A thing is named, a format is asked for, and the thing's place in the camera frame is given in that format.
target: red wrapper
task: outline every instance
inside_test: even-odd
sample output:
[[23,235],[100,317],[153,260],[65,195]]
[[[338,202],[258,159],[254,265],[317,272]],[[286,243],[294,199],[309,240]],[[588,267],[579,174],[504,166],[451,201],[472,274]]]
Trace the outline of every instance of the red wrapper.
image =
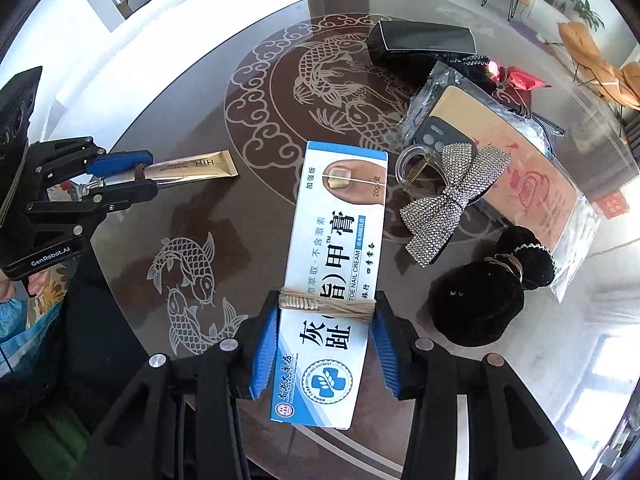
[[550,88],[551,86],[517,66],[510,66],[507,69],[500,67],[500,80],[513,86],[516,90],[533,90],[534,88]]

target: white and blue box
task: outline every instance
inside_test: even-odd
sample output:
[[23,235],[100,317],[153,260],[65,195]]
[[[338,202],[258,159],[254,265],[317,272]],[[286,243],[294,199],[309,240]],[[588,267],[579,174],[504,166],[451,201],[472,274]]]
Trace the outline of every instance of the white and blue box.
[[[385,211],[387,154],[310,141],[285,286],[319,297],[373,299]],[[369,324],[281,310],[271,420],[351,425]]]

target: blue cloth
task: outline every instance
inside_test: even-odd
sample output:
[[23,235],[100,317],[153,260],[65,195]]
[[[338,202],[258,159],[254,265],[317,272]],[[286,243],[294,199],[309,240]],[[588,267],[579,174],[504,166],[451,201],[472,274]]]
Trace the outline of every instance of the blue cloth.
[[23,330],[0,343],[0,348],[4,356],[0,354],[0,377],[11,372],[9,365],[17,372],[18,370],[29,370],[36,362],[40,345],[49,326],[60,313],[62,301],[57,302],[35,325],[28,330]]
[[27,322],[27,302],[15,298],[0,303],[0,343],[24,331]]

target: blue cross logo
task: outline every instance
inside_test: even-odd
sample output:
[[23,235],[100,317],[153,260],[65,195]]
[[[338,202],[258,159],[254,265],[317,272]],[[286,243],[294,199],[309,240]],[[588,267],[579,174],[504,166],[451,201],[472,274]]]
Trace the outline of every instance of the blue cross logo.
[[338,377],[336,368],[323,368],[321,375],[314,375],[311,379],[311,387],[318,388],[320,397],[325,399],[333,397],[335,392],[343,391],[346,384],[347,379]]

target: blue gripper pad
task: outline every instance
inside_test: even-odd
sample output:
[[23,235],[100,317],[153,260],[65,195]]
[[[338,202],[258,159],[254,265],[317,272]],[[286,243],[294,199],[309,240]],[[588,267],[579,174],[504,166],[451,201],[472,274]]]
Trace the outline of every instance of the blue gripper pad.
[[131,170],[138,164],[150,166],[154,163],[154,156],[147,150],[138,152],[108,153],[98,156],[94,162],[86,167],[86,174],[99,178],[122,173]]
[[371,322],[370,328],[371,335],[373,336],[373,343],[376,346],[380,365],[382,366],[382,373],[385,377],[386,387],[392,391],[394,397],[398,398],[400,393],[398,356],[396,355],[394,346],[391,343],[391,338],[389,337],[389,332],[386,329],[383,317],[378,309],[376,309],[373,315],[373,321]]
[[249,384],[249,393],[253,400],[260,397],[260,393],[267,387],[271,366],[276,356],[276,327],[278,325],[279,308],[274,308],[269,314],[258,348],[254,356],[254,375]]

